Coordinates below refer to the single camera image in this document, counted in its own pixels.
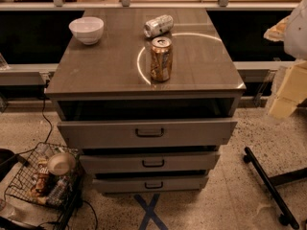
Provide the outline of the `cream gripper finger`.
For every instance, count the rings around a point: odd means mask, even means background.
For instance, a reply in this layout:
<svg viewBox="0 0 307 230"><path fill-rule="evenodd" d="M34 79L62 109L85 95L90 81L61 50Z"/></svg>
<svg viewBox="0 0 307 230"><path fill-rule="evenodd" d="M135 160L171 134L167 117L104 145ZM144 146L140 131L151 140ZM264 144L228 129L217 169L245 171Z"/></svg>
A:
<svg viewBox="0 0 307 230"><path fill-rule="evenodd" d="M292 115L296 107L307 99L307 62L299 62L285 71L269 110L275 119L285 119Z"/></svg>

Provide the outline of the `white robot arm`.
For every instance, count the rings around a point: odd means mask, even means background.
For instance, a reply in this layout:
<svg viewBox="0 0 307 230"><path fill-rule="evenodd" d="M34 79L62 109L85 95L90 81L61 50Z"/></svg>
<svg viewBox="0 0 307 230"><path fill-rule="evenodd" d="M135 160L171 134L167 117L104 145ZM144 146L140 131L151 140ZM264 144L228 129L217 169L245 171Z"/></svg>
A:
<svg viewBox="0 0 307 230"><path fill-rule="evenodd" d="M282 41L284 52L295 58L295 63L286 69L269 110L271 117L283 120L307 99L307 0L267 29L264 38Z"/></svg>

